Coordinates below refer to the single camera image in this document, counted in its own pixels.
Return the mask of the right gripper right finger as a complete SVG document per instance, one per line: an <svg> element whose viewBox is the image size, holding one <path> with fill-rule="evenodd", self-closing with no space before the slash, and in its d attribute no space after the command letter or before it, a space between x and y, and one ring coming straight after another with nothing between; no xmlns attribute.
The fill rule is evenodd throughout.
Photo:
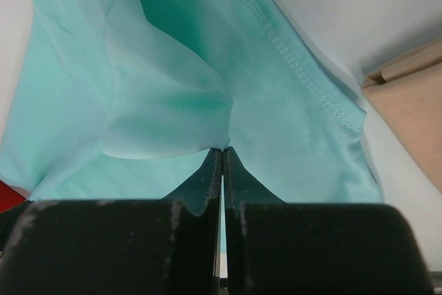
<svg viewBox="0 0 442 295"><path fill-rule="evenodd" d="M386 204L286 203L223 153L230 294L432 294L403 215Z"/></svg>

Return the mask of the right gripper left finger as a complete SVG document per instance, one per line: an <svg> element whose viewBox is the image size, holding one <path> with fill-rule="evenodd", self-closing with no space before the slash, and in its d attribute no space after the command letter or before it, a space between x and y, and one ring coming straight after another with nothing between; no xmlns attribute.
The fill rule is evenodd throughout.
<svg viewBox="0 0 442 295"><path fill-rule="evenodd" d="M2 294L217 294L222 154L160 200L47 200L16 221Z"/></svg>

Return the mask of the mint green t shirt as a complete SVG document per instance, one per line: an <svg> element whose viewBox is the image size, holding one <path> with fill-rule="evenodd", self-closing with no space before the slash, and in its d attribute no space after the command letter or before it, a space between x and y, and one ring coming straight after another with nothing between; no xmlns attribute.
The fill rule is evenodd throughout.
<svg viewBox="0 0 442 295"><path fill-rule="evenodd" d="M160 198L211 148L289 202L374 202L365 113L272 0L31 0L1 179L31 200Z"/></svg>

